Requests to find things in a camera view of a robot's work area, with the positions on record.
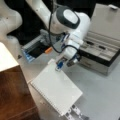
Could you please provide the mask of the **white and blue gripper body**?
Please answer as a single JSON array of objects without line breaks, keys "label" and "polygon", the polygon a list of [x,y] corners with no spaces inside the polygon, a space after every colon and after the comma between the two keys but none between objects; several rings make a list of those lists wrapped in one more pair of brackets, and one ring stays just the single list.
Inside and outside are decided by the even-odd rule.
[{"label": "white and blue gripper body", "polygon": [[81,56],[78,54],[80,44],[73,40],[66,40],[62,44],[62,52],[56,58],[56,69],[61,70],[63,65],[66,64],[68,67],[76,64]]}]

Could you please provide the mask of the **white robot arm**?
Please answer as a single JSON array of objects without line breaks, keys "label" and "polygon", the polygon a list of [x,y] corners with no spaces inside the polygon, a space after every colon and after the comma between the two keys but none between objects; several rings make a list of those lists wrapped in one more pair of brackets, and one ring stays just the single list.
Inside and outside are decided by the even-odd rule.
[{"label": "white robot arm", "polygon": [[64,63],[69,66],[77,63],[80,60],[78,51],[90,26],[89,16],[75,12],[68,6],[60,6],[55,11],[50,11],[43,0],[26,0],[26,2],[42,20],[49,35],[64,33],[61,50],[55,49],[59,54],[56,58],[56,69],[61,69]]}]

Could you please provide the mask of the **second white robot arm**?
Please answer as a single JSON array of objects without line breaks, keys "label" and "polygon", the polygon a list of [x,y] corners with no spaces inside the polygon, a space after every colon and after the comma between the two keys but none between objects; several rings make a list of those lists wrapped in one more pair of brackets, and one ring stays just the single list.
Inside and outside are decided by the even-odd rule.
[{"label": "second white robot arm", "polygon": [[13,57],[18,60],[21,56],[20,44],[18,39],[10,33],[22,25],[21,15],[11,9],[5,0],[0,0],[0,42],[2,42]]}]

